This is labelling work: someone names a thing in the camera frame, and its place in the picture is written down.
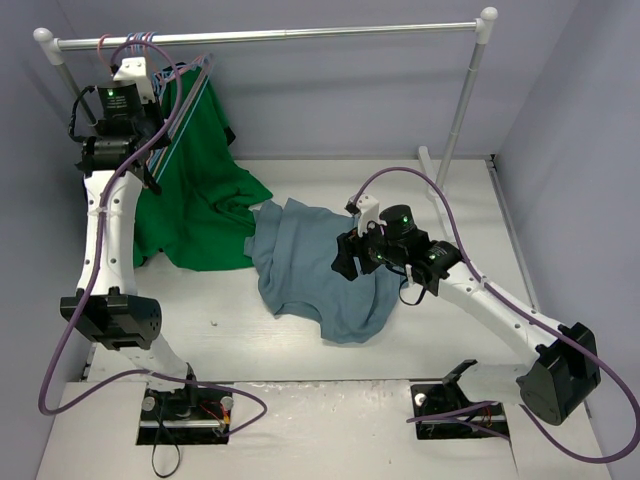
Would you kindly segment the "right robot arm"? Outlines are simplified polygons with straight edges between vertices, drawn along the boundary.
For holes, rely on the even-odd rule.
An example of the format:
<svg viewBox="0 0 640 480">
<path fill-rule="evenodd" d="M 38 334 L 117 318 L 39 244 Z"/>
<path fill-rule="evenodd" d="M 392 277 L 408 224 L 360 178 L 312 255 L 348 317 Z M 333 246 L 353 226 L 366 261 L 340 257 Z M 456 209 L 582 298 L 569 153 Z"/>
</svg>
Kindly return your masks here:
<svg viewBox="0 0 640 480">
<path fill-rule="evenodd" d="M 587 327 L 567 327 L 539 314 L 525 319 L 525 304 L 502 290 L 491 292 L 456 246 L 432 240 L 416 227 L 407 205 L 381 210 L 377 200 L 365 196 L 346 209 L 356 225 L 337 238 L 338 254 L 331 265 L 335 272 L 353 281 L 384 267 L 400 275 L 402 285 L 417 284 L 424 294 L 459 307 L 517 355 L 514 364 L 469 360 L 456 367 L 442 388 L 449 409 L 464 412 L 483 401 L 521 404 L 558 426 L 599 384 L 599 368 L 570 345 L 596 350 Z"/>
</svg>

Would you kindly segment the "light blue wire hanger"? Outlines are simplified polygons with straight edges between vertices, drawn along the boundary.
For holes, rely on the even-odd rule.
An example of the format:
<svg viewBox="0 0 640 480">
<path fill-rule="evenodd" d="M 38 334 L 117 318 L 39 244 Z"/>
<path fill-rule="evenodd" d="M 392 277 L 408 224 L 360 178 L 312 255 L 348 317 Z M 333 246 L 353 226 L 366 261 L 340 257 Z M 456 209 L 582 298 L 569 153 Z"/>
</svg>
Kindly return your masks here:
<svg viewBox="0 0 640 480">
<path fill-rule="evenodd" d="M 199 103 L 203 93 L 206 91 L 206 82 L 208 79 L 210 79 L 210 77 L 206 76 L 206 71 L 204 69 L 197 68 L 195 70 L 198 71 L 198 76 L 193 82 L 192 86 L 188 89 L 186 99 L 181 103 L 181 107 L 176 120 L 168 129 L 168 136 L 171 140 L 170 145 L 162 150 L 155 151 L 148 159 L 147 167 L 156 181 L 160 181 L 174 151 L 176 150 L 176 147 L 178 146 L 178 143 L 180 142 L 184 134 L 185 129 L 187 128 L 189 121 L 191 120 L 195 112 L 197 104 Z M 191 71 L 179 69 L 179 74 L 183 76 L 184 74 Z"/>
</svg>

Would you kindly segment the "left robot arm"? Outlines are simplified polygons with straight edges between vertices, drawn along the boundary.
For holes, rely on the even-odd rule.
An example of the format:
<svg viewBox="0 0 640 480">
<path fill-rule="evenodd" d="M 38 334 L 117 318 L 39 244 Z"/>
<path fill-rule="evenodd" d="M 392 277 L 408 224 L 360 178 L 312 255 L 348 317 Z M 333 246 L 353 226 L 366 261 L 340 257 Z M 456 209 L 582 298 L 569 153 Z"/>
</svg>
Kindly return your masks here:
<svg viewBox="0 0 640 480">
<path fill-rule="evenodd" d="M 60 313 L 89 341 L 125 356 L 146 376 L 149 389 L 166 392 L 164 408 L 191 418 L 200 395 L 185 385 L 194 374 L 161 334 L 157 300 L 139 295 L 134 278 L 135 213 L 144 188 L 160 193 L 145 164 L 148 153 L 167 145 L 153 94 L 133 81 L 95 87 L 103 117 L 93 136 L 80 136 L 87 200 L 84 265 L 76 292 L 60 301 Z"/>
</svg>

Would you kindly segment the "blue-grey t-shirt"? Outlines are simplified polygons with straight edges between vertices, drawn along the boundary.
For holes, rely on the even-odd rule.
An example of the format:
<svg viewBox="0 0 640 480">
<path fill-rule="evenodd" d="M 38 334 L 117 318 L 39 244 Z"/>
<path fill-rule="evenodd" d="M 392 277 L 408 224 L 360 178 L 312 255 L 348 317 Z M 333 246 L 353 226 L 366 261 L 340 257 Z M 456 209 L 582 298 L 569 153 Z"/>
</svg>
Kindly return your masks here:
<svg viewBox="0 0 640 480">
<path fill-rule="evenodd" d="M 400 278 L 384 269 L 349 281 L 331 268 L 337 237 L 355 220 L 292 198 L 268 200 L 253 211 L 255 233 L 244 254 L 258 273 L 258 291 L 275 316 L 294 315 L 318 323 L 322 339 L 364 343 L 391 316 Z"/>
</svg>

